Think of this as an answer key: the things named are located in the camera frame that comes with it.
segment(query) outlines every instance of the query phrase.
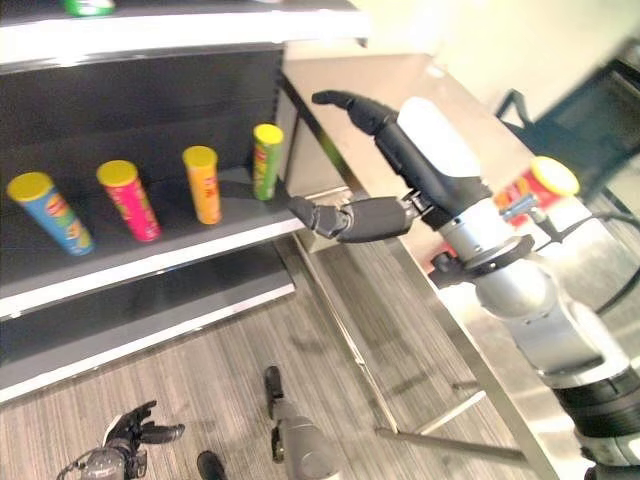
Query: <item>black shoe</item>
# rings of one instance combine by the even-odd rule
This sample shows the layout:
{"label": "black shoe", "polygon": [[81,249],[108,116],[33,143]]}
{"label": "black shoe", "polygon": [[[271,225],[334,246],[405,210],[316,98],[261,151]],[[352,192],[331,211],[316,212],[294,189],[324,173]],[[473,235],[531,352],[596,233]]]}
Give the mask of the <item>black shoe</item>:
{"label": "black shoe", "polygon": [[273,419],[273,404],[276,400],[284,397],[282,382],[280,381],[280,370],[275,365],[267,368],[264,372],[264,388],[267,395],[269,418]]}
{"label": "black shoe", "polygon": [[209,450],[200,453],[197,464],[202,480],[227,480],[222,462],[215,453]]}

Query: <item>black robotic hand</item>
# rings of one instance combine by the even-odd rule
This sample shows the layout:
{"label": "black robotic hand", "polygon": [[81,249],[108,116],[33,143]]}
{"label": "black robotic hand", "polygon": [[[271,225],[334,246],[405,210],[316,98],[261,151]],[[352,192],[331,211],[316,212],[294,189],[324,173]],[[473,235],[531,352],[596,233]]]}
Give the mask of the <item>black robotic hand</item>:
{"label": "black robotic hand", "polygon": [[130,443],[134,450],[141,443],[169,443],[180,438],[185,426],[159,426],[155,422],[142,423],[151,416],[151,409],[157,405],[156,400],[147,402],[122,415],[105,437],[105,445],[115,439],[123,439]]}

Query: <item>gray carpet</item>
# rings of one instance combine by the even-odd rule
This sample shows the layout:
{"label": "gray carpet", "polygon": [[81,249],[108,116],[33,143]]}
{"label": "gray carpet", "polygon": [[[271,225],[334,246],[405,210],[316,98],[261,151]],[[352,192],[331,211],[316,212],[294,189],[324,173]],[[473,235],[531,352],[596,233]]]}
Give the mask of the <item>gray carpet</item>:
{"label": "gray carpet", "polygon": [[[286,394],[336,447],[345,479],[533,479],[531,472],[376,437],[385,426],[373,395],[318,299],[289,239],[278,243],[297,291],[201,332],[110,364],[0,410],[0,479],[55,478],[96,446],[113,416],[157,399],[157,423],[184,423],[179,441],[150,446],[149,479],[197,479],[201,450],[229,478],[284,479],[271,461],[262,372],[280,366]],[[385,396],[414,429],[469,392],[473,380],[430,308],[384,243],[316,254],[336,305]],[[441,430],[448,438],[514,446],[487,399]]]}

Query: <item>orange chip can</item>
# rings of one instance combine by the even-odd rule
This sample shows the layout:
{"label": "orange chip can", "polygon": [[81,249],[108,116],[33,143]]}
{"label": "orange chip can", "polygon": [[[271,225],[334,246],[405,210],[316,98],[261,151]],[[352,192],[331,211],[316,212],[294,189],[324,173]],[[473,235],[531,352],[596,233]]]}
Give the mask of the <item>orange chip can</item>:
{"label": "orange chip can", "polygon": [[[580,184],[571,170],[553,158],[539,156],[534,158],[531,168],[497,194],[493,201],[502,210],[532,193],[538,199],[538,207],[546,210],[559,199],[575,195],[579,190]],[[511,223],[520,226],[525,221],[525,215],[518,215]]]}
{"label": "orange chip can", "polygon": [[218,155],[215,150],[201,145],[187,148],[182,154],[187,169],[191,198],[200,223],[218,223],[220,212],[220,191],[218,190]]}

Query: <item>white shelf edge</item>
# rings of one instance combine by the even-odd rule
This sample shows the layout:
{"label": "white shelf edge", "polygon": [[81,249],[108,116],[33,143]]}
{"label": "white shelf edge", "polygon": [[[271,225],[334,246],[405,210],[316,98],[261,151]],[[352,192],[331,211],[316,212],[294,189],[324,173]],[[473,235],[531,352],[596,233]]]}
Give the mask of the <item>white shelf edge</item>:
{"label": "white shelf edge", "polygon": [[45,60],[72,66],[89,55],[136,50],[283,43],[293,40],[367,38],[366,13],[343,10],[306,12],[209,13],[137,17],[66,18],[0,27],[0,64]]}
{"label": "white shelf edge", "polygon": [[139,350],[143,350],[147,347],[156,345],[160,342],[169,340],[184,333],[197,330],[218,320],[230,317],[231,315],[234,315],[236,313],[243,312],[258,305],[262,305],[263,303],[267,303],[271,300],[280,298],[284,295],[293,293],[294,291],[295,286],[293,285],[293,283],[289,283],[269,292],[265,292],[255,297],[251,297],[238,303],[223,307],[214,312],[193,318],[191,320],[186,320],[173,327],[167,328],[157,333],[153,333],[138,340],[134,340],[133,342],[126,343],[92,357],[85,358],[78,362],[74,362],[64,367],[52,370],[50,372],[42,373],[29,380],[25,380],[24,382],[20,382],[0,390],[0,404],[34,390],[46,387],[60,380],[64,380],[80,373],[96,369],[107,362],[132,354]]}
{"label": "white shelf edge", "polygon": [[11,295],[0,299],[0,318],[16,318],[25,310],[154,272],[162,273],[167,268],[270,240],[301,228],[302,222],[292,218]]}

